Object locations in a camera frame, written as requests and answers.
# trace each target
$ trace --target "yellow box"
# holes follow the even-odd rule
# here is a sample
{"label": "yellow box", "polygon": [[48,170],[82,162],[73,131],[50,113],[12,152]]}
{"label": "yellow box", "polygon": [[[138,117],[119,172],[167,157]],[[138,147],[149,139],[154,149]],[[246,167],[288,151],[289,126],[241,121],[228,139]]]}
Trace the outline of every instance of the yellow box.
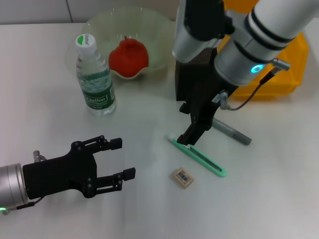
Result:
{"label": "yellow box", "polygon": [[[224,0],[227,9],[232,9],[242,13],[249,13],[258,0]],[[225,37],[218,49],[221,49],[229,37]],[[292,93],[297,86],[303,82],[306,68],[308,45],[302,33],[300,33],[278,56],[278,58],[291,63],[289,71],[282,71],[274,78],[264,84],[257,91],[254,100],[268,100],[276,96],[283,96]],[[265,69],[247,86],[239,87],[232,96],[237,99],[248,98],[254,89],[259,85],[259,81],[273,68],[268,65]]]}

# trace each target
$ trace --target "green bottle label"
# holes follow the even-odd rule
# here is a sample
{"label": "green bottle label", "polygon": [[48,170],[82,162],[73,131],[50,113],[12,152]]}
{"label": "green bottle label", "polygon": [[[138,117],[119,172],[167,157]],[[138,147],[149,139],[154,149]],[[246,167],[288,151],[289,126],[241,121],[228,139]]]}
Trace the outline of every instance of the green bottle label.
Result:
{"label": "green bottle label", "polygon": [[84,90],[82,90],[82,92],[88,107],[95,110],[105,109],[111,106],[115,100],[113,83],[111,83],[110,86],[102,92],[91,93]]}

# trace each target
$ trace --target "eraser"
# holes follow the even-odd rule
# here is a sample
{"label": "eraser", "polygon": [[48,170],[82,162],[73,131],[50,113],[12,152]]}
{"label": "eraser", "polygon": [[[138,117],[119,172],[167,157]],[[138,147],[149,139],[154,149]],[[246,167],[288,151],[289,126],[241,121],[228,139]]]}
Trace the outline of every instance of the eraser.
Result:
{"label": "eraser", "polygon": [[183,188],[187,188],[194,181],[194,178],[183,168],[176,170],[173,173],[173,178]]}

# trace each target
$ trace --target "barcode label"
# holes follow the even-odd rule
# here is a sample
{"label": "barcode label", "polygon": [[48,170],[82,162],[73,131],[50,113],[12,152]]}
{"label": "barcode label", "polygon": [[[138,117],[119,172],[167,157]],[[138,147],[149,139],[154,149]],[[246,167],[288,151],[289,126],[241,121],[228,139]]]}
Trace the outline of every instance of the barcode label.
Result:
{"label": "barcode label", "polygon": [[184,184],[186,184],[191,178],[188,177],[185,172],[182,170],[176,174],[177,178],[179,178]]}

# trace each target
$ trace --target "bottle cap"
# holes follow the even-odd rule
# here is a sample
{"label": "bottle cap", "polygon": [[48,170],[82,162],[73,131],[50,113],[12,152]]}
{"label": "bottle cap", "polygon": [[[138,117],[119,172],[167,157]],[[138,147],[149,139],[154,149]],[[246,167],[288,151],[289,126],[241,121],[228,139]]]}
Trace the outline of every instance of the bottle cap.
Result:
{"label": "bottle cap", "polygon": [[88,56],[94,54],[96,51],[96,42],[94,36],[91,34],[82,34],[75,40],[76,51],[79,55]]}

